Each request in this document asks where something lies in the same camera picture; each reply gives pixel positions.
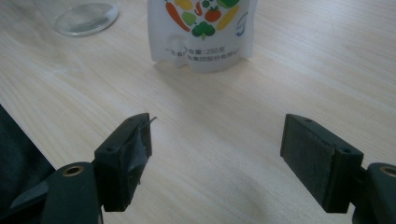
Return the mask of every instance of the white plastic pouch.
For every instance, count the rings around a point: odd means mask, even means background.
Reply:
[[[248,58],[257,0],[148,0],[148,38],[154,62],[216,72]]]

